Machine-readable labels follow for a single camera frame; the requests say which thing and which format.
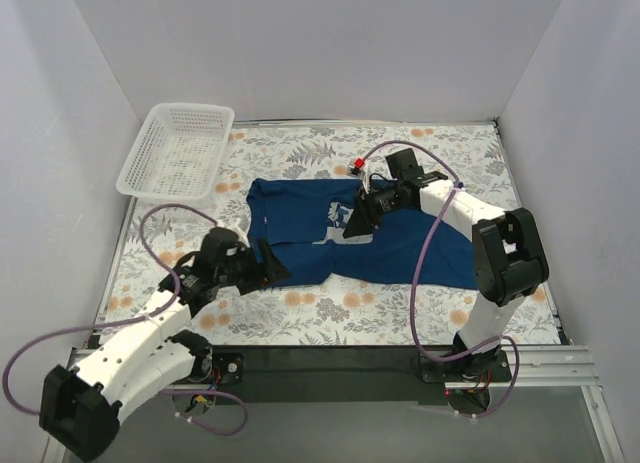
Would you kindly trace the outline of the blue t shirt cartoon print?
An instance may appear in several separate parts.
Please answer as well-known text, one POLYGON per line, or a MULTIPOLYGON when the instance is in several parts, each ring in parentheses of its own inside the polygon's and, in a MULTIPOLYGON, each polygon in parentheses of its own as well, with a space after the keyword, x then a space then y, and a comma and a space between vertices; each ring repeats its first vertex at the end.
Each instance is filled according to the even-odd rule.
POLYGON ((251 183, 249 240, 264 239, 291 276, 281 286, 319 285, 330 275, 375 284, 475 289, 471 242, 439 224, 418 259, 433 216, 402 209, 373 233, 347 236, 358 182, 349 179, 265 180, 251 183))

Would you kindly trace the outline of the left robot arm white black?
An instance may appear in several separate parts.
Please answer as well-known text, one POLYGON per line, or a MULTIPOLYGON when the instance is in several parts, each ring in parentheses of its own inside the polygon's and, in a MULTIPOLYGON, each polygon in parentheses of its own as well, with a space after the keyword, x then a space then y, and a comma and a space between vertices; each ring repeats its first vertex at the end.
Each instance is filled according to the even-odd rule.
POLYGON ((136 315, 72 368, 45 377, 39 425, 84 462, 103 454, 122 423, 171 383, 204 379, 213 347, 186 324, 220 289, 245 295, 290 278, 268 242, 255 248, 237 231, 213 228, 178 260, 136 315))

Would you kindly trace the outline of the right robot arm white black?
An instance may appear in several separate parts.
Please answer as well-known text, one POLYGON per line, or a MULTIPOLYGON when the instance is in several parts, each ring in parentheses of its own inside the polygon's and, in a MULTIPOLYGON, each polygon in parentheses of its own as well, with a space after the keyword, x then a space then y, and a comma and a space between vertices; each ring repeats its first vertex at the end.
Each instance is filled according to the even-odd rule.
POLYGON ((415 147, 406 142, 402 150, 387 156, 392 180, 383 188, 373 186, 367 157, 352 161, 348 173, 359 179, 360 187, 344 235, 370 235, 386 215, 403 209, 433 216, 413 271, 411 300, 416 298, 422 266, 439 227, 446 224, 464 236, 472 245, 474 305, 448 354, 438 356, 425 347, 418 350, 446 372, 483 373, 496 359, 516 309, 549 278, 543 245, 529 210, 508 211, 468 194, 449 166, 425 172, 415 147))

